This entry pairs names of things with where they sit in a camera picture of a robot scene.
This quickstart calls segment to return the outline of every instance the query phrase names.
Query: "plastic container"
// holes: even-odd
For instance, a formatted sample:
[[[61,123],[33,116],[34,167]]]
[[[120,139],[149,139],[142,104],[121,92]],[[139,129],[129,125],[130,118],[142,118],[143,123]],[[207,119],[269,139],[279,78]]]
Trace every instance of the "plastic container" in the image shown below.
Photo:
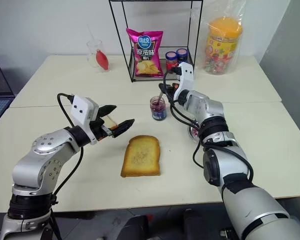
[[[188,62],[188,50],[185,49],[185,48],[179,48],[177,51],[176,51],[176,55],[178,57],[178,63],[182,63],[182,62],[185,62],[187,63]]]
[[[150,99],[150,109],[153,119],[162,121],[167,117],[167,108],[165,100],[162,97],[158,100],[159,96],[154,96]]]
[[[204,69],[215,75],[227,72],[235,55],[242,26],[232,17],[219,17],[209,23]]]
[[[169,71],[172,67],[178,66],[178,57],[174,51],[168,51],[165,54],[165,67]]]

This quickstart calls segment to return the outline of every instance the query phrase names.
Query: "floor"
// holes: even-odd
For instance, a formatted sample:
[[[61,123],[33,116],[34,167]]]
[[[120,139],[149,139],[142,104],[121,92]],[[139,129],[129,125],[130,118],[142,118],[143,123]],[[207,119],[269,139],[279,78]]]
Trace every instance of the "floor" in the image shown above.
[[[143,207],[82,212],[69,218],[67,213],[57,214],[57,222],[63,240],[116,240],[125,223],[137,215],[147,215],[151,237],[160,240],[182,240],[183,212],[186,209],[197,210],[204,218],[202,231],[207,240],[222,240],[219,230],[231,226],[222,203],[189,204],[174,206]],[[0,230],[4,213],[0,213]]]

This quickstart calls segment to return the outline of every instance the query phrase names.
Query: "white table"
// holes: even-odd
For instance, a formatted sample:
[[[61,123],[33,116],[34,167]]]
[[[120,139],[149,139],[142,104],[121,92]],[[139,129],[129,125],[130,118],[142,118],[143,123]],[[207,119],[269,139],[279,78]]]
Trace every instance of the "white table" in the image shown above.
[[[300,196],[300,131],[284,106],[280,102],[225,103],[224,110],[229,129],[254,168],[254,184],[276,198]],[[217,188],[205,181],[203,171],[192,162],[195,144],[186,127],[171,114],[158,122],[152,119],[148,105],[120,105],[111,116],[118,123],[135,118],[135,123],[116,139],[106,138],[85,147],[80,167],[58,194],[56,211],[222,200]],[[30,150],[32,141],[67,125],[57,106],[9,108],[5,112],[0,119],[0,212],[9,207],[13,167]],[[159,139],[161,176],[120,176],[125,149],[136,135]],[[78,157],[65,164],[58,183]],[[202,152],[197,159],[202,161]]]
[[[159,81],[131,83],[123,56],[110,56],[109,61],[112,70],[100,73],[85,56],[49,56],[10,107],[56,106],[58,93],[90,97],[100,105],[149,104],[159,94]],[[229,74],[210,75],[199,67],[194,73],[195,90],[223,103],[281,101],[253,56],[239,57]]]

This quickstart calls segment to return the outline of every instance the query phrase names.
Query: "black wire rack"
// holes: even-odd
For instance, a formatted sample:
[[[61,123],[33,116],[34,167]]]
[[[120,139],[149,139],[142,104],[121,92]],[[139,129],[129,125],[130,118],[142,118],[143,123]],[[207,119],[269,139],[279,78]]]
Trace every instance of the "black wire rack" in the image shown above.
[[[121,5],[120,8],[122,8],[125,27],[129,28],[128,27],[126,9],[125,9],[125,3],[126,2],[171,2],[171,4],[173,4],[173,2],[189,2],[190,3],[189,4],[189,9],[188,9],[190,14],[189,14],[189,20],[188,20],[189,24],[188,24],[188,30],[187,30],[187,43],[183,44],[183,45],[178,45],[178,46],[164,45],[164,46],[159,47],[158,52],[159,52],[160,65],[161,65],[163,73],[165,73],[166,72],[165,53],[169,52],[169,51],[174,51],[175,52],[179,48],[187,49],[187,52],[188,52],[187,62],[189,64],[192,64],[193,69],[194,69],[194,66],[196,64],[198,38],[199,38],[199,30],[200,30],[200,19],[201,19],[201,14],[202,14],[203,1],[204,0],[192,0],[192,1],[190,1],[190,0],[109,0],[109,5],[110,5],[113,20],[114,20],[115,29],[116,29],[116,32],[117,32],[117,35],[118,35],[118,38],[119,38],[119,41],[120,41],[120,46],[121,46],[121,49],[122,49],[122,53],[123,53],[123,56],[124,56],[125,64],[126,64],[131,82],[160,81],[160,80],[162,80],[162,77],[152,77],[152,76],[149,76],[149,75],[142,75],[142,76],[138,75],[138,76],[136,76],[136,73],[135,73],[136,58],[135,58],[134,51],[133,51],[133,45],[132,45],[131,41],[129,40],[130,47],[128,47],[128,49],[130,49],[130,50],[125,51],[125,47],[124,47],[123,40],[122,40],[120,31],[119,31],[119,26],[118,26],[118,23],[117,23],[117,19],[116,19],[115,13],[114,13],[114,6],[113,5],[115,5],[115,4],[120,4]],[[191,11],[193,10],[193,7],[194,7],[194,2],[197,3],[196,6],[197,6],[197,10],[198,10],[198,12],[197,12],[198,13],[198,20],[195,23],[195,31],[191,31],[191,27],[192,27],[192,24],[194,22],[192,20],[192,14],[191,14]],[[193,39],[192,49],[193,50],[190,50],[190,41],[191,41],[190,40],[190,35],[191,35],[191,32],[195,32],[195,36],[192,37],[192,39]],[[174,75],[174,74],[169,74],[168,77],[167,77],[167,80],[177,80],[177,76]]]

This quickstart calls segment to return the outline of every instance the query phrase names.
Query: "orange lid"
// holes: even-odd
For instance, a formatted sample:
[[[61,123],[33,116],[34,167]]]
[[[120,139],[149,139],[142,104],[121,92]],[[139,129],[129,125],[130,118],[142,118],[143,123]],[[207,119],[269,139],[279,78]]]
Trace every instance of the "orange lid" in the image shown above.
[[[234,39],[241,35],[242,26],[236,19],[228,16],[219,17],[209,23],[210,33],[218,37]]]

